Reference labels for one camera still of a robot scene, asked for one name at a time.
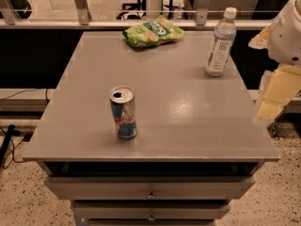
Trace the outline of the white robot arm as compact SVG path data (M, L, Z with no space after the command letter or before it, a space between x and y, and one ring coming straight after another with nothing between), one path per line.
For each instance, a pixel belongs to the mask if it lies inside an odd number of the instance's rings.
M273 121L301 90L301 0L289 0L280 13L250 40L278 63L257 102L255 117Z

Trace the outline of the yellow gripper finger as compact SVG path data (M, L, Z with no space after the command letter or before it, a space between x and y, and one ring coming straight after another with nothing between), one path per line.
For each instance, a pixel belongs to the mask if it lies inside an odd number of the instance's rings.
M282 63L272 73L266 71L261 78L255 118L273 121L300 90L300 65Z
M266 26L259 34L250 40L248 46L253 49L267 49L269 43L269 34L271 26Z

